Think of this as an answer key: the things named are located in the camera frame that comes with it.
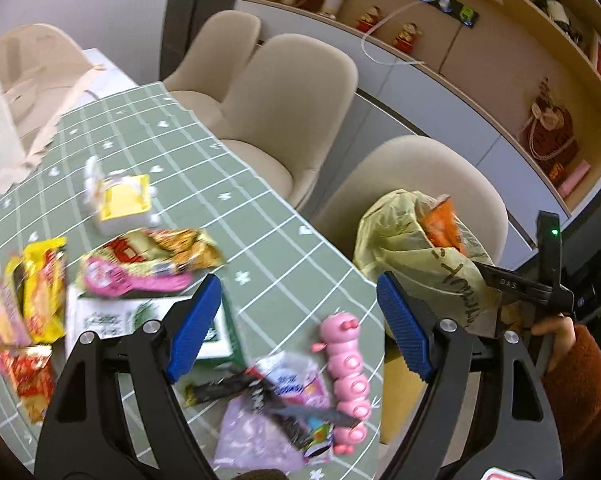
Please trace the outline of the right hand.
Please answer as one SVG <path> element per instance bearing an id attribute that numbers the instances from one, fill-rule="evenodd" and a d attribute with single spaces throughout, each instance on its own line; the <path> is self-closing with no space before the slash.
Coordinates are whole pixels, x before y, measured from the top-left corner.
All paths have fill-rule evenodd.
<path id="1" fill-rule="evenodd" d="M 533 336 L 552 336 L 553 344 L 545 371 L 551 372 L 567 356 L 576 343 L 576 330 L 568 316 L 548 316 L 532 325 Z"/>

